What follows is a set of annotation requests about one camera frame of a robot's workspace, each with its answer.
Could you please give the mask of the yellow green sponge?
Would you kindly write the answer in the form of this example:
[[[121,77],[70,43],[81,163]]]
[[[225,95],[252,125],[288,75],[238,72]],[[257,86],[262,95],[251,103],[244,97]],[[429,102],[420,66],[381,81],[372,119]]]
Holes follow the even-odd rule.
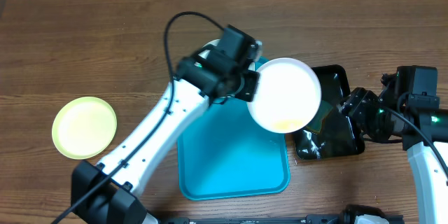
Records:
[[[332,104],[322,100],[316,115],[307,124],[305,129],[312,133],[320,134],[321,130],[323,129],[325,119],[330,115],[333,109],[334,106]]]

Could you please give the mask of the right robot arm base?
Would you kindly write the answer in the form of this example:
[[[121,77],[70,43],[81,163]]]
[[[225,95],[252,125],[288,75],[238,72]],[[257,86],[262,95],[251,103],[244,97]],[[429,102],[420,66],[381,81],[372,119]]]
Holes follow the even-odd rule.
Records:
[[[348,204],[339,214],[339,224],[405,224],[401,215],[386,215],[373,206]]]

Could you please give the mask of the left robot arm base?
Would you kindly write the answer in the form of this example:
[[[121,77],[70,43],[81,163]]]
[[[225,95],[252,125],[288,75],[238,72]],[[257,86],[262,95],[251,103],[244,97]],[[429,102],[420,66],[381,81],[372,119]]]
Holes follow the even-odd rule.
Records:
[[[106,175],[100,168],[82,161],[71,175],[71,212],[89,224],[158,224],[139,199],[131,192],[131,185],[107,181],[79,205],[75,203],[94,188]]]

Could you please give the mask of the white plate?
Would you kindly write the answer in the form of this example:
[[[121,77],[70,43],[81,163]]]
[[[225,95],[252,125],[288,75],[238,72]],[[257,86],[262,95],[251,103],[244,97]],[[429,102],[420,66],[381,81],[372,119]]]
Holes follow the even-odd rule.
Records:
[[[206,45],[204,45],[204,48],[205,48],[206,46],[217,46],[219,41],[220,41],[219,39],[215,39],[215,40],[213,40],[213,41],[210,41],[210,42],[208,42]],[[256,40],[256,41],[255,41],[255,44],[256,44],[256,49],[255,49],[255,52],[256,52],[256,55],[255,55],[255,61],[252,62],[252,63],[249,65],[249,67],[248,67],[248,69],[249,69],[249,70],[252,70],[252,71],[255,71],[255,70],[256,70],[256,62],[261,58],[262,53],[263,53],[263,43],[262,43],[262,41]],[[209,53],[210,53],[210,50],[204,50],[204,51],[202,51],[202,52],[199,54],[199,56],[202,57],[202,58],[204,58],[204,59],[206,59],[206,58],[208,57],[208,54],[209,54]]]

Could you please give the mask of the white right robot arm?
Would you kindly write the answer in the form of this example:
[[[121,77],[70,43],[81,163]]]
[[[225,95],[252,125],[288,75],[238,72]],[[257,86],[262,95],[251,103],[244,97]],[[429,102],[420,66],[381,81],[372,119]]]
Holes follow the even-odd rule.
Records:
[[[420,223],[447,222],[447,110],[423,97],[404,94],[390,101],[362,87],[341,100],[339,112],[361,136],[380,144],[400,137],[412,170]]]

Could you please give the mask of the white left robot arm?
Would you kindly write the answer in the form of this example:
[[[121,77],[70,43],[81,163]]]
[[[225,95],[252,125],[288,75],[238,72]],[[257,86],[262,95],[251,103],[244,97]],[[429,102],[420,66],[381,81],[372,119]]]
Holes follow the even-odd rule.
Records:
[[[186,80],[169,84],[159,102],[136,129],[114,150],[100,159],[102,171],[110,174],[136,151],[117,173],[114,182],[132,185],[131,193],[140,197],[151,175],[171,150],[181,133],[209,108],[207,96]]]

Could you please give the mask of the yellow plate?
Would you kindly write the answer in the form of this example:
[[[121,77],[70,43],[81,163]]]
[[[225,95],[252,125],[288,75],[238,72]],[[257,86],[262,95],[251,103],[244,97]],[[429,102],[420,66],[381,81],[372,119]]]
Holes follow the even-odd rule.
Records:
[[[115,111],[97,97],[70,101],[56,115],[52,141],[64,156],[84,160],[101,153],[112,142],[117,130]]]

